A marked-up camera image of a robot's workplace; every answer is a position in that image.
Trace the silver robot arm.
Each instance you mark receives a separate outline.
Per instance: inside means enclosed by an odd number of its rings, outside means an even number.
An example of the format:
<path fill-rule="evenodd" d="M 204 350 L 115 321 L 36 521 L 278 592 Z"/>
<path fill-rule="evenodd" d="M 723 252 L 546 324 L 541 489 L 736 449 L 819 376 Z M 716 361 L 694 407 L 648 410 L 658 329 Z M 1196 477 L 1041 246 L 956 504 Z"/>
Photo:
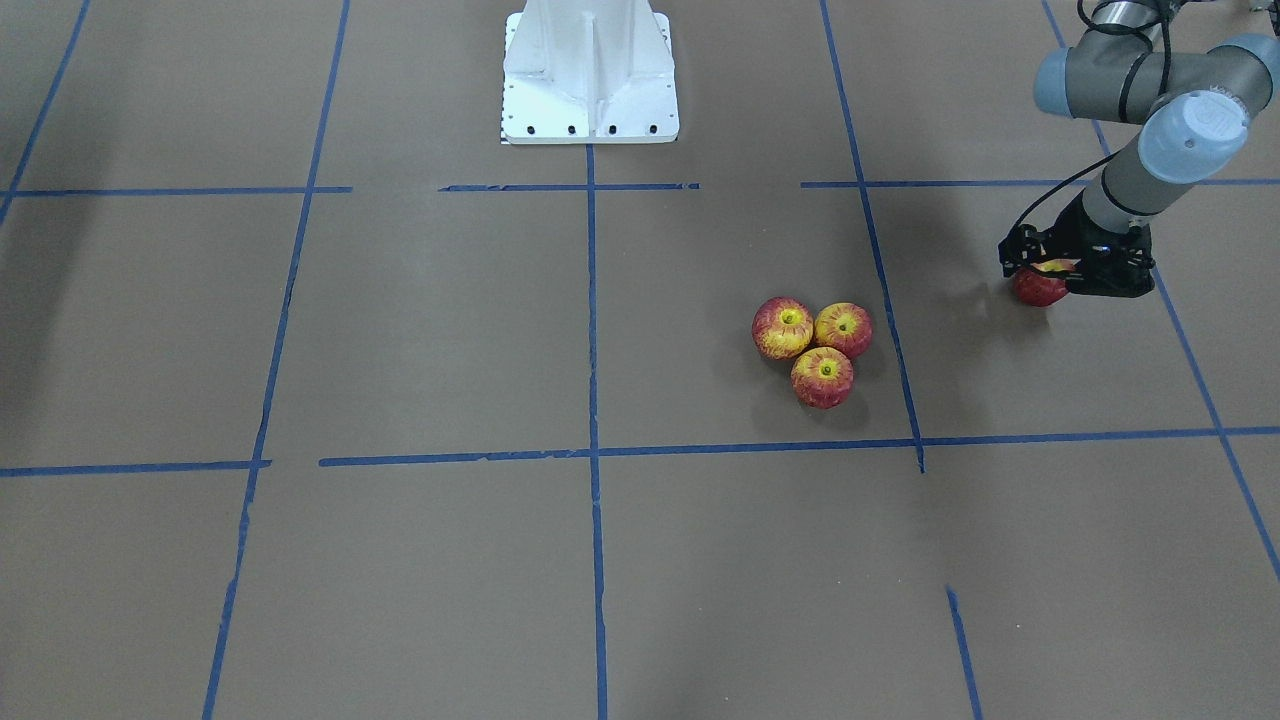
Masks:
<path fill-rule="evenodd" d="M 1277 36 L 1238 35 L 1208 51 L 1171 46 L 1179 1 L 1101 1 L 1085 32 L 1051 53 L 1037 106 L 1073 119 L 1134 126 L 1123 149 L 1039 231 L 1019 220 L 1001 242 L 1005 275 L 1059 281 L 1069 293 L 1139 297 L 1155 287 L 1151 223 L 1244 147 L 1277 100 Z"/>

